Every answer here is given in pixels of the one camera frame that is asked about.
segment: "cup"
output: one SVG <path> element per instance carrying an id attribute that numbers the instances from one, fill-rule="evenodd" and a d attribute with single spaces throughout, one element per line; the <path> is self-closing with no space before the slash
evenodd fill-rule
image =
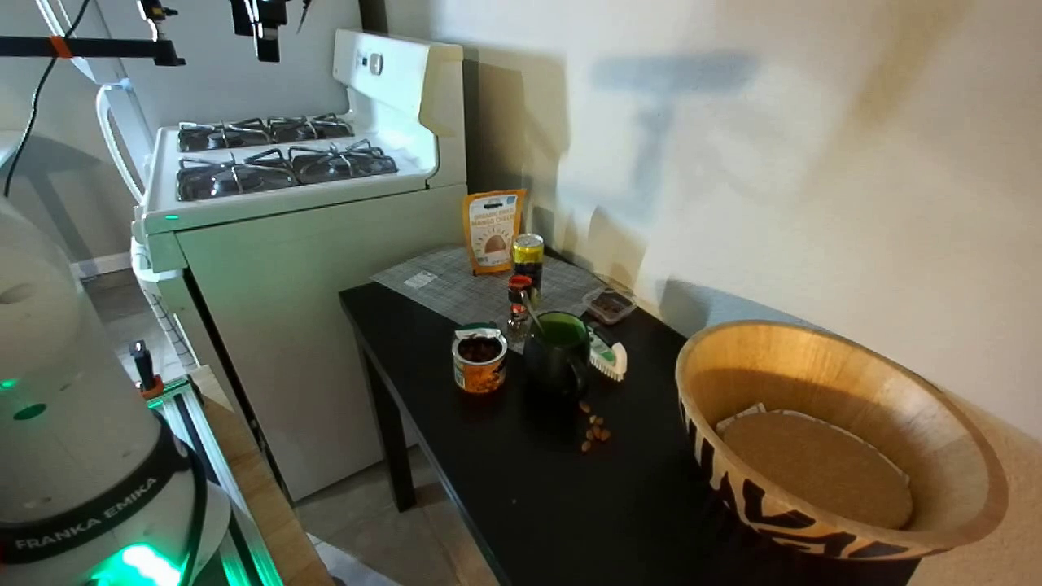
<path id="1" fill-rule="evenodd" d="M 589 390 L 589 330 L 571 314 L 540 314 L 525 344 L 525 394 L 575 406 Z"/>
<path id="2" fill-rule="evenodd" d="M 493 394 L 503 380 L 506 338 L 497 330 L 455 330 L 451 377 L 464 394 Z"/>

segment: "stove burner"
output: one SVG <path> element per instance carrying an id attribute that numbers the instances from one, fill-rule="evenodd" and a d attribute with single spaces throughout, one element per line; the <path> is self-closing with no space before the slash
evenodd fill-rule
<path id="1" fill-rule="evenodd" d="M 195 159 L 181 156 L 174 185 L 181 203 L 221 200 L 240 194 L 294 188 L 309 184 L 342 184 L 358 176 L 395 176 L 397 163 L 375 145 L 361 141 L 349 150 L 260 150 L 247 159 Z"/>
<path id="2" fill-rule="evenodd" d="M 180 126 L 180 150 L 233 150 L 256 145 L 297 145 L 322 136 L 352 136 L 352 126 L 337 115 L 322 116 L 247 116 L 238 125 L 186 125 Z"/>

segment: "wooden bowl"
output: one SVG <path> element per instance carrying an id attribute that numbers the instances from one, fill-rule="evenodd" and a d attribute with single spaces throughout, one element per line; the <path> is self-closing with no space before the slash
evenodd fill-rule
<path id="1" fill-rule="evenodd" d="M 677 355 L 692 460 L 739 522 L 830 559 L 913 559 L 990 535 L 1006 478 L 923 377 L 845 338 L 706 330 Z"/>

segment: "white stove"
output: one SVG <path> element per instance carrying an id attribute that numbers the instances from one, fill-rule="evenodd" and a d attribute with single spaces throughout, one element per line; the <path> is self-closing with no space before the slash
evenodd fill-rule
<path id="1" fill-rule="evenodd" d="M 337 29 L 331 77 L 349 111 L 163 126 L 130 247 L 288 502 L 379 460 L 337 290 L 461 237 L 461 48 Z"/>

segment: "bowl rim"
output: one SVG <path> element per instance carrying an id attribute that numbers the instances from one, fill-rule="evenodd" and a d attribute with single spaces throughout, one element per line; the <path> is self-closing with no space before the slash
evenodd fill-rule
<path id="1" fill-rule="evenodd" d="M 959 522 L 959 526 L 951 526 L 951 529 L 878 529 L 878 526 L 867 526 L 867 522 L 857 522 L 857 517 L 845 517 L 845 515 L 835 515 L 830 509 L 820 509 L 799 494 L 792 494 L 783 492 L 778 482 L 771 482 L 769 476 L 763 476 L 758 468 L 752 468 L 745 460 L 739 460 L 730 444 L 715 432 L 715 427 L 692 406 L 692 401 L 687 399 L 684 390 L 684 372 L 687 372 L 687 355 L 704 344 L 706 338 L 714 337 L 722 337 L 730 330 L 789 330 L 789 331 L 803 331 L 803 337 L 817 337 L 817 338 L 825 338 L 825 343 L 840 343 L 840 344 L 850 344 L 857 351 L 867 351 L 872 363 L 883 363 L 886 368 L 896 368 L 899 374 L 906 374 L 912 386 L 917 386 L 948 417 L 955 417 L 955 423 L 967 432 L 967 440 L 973 444 L 976 457 L 984 460 L 984 468 L 986 468 L 986 502 L 984 509 Z M 845 338 L 845 337 L 835 337 L 830 330 L 820 330 L 820 326 L 796 326 L 796 323 L 773 323 L 773 320 L 731 320 L 731 323 L 718 323 L 718 326 L 706 326 L 700 331 L 692 331 L 684 349 L 677 351 L 677 363 L 674 363 L 674 386 L 677 386 L 677 399 L 679 399 L 679 406 L 684 406 L 684 417 L 696 427 L 700 440 L 706 440 L 714 445 L 714 454 L 722 454 L 730 465 L 739 465 L 739 474 L 745 474 L 748 478 L 756 478 L 765 492 L 773 492 L 780 494 L 792 509 L 796 513 L 811 513 L 814 522 L 820 526 L 830 526 L 835 530 L 845 530 L 845 535 L 872 535 L 872 539 L 883 539 L 883 541 L 891 541 L 891 545 L 913 545 L 922 547 L 923 554 L 933 554 L 933 551 L 951 551 L 951 547 L 959 547 L 959 545 L 971 545 L 971 541 L 979 541 L 986 539 L 997 526 L 1002 526 L 1006 517 L 1006 504 L 1008 504 L 1008 484 L 1006 484 L 1006 474 L 1002 474 L 1002 463 L 999 457 L 994 454 L 994 445 L 986 444 L 986 438 L 976 430 L 976 423 L 951 401 L 943 399 L 943 390 L 913 374 L 912 368 Z"/>

